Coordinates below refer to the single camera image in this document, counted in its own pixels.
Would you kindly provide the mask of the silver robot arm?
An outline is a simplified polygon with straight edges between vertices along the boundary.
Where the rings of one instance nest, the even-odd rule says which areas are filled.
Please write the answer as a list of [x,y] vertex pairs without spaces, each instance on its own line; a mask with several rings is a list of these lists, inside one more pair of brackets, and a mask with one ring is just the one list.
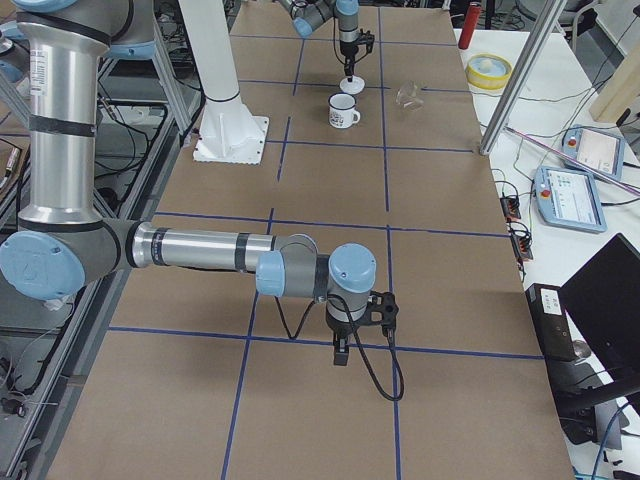
[[334,361],[371,321],[376,261],[348,243],[328,255],[305,235],[183,231],[101,216],[93,204],[98,63],[151,57],[149,1],[21,1],[17,25],[30,44],[30,200],[1,246],[1,271],[20,293],[63,298],[114,271],[149,265],[237,271],[257,291],[326,307]]
[[341,63],[346,78],[351,81],[359,50],[359,2],[356,0],[280,0],[279,4],[287,11],[294,29],[302,38],[308,38],[330,20],[337,21],[339,47],[343,57]]

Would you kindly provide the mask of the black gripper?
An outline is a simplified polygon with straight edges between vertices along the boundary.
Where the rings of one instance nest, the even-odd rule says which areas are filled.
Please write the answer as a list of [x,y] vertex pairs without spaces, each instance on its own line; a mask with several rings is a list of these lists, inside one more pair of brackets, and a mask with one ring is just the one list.
[[328,316],[327,325],[333,332],[333,365],[346,366],[349,360],[349,337],[353,333],[351,324]]
[[357,55],[357,44],[355,42],[339,42],[340,53],[344,57],[344,72],[347,80],[354,77],[354,69]]

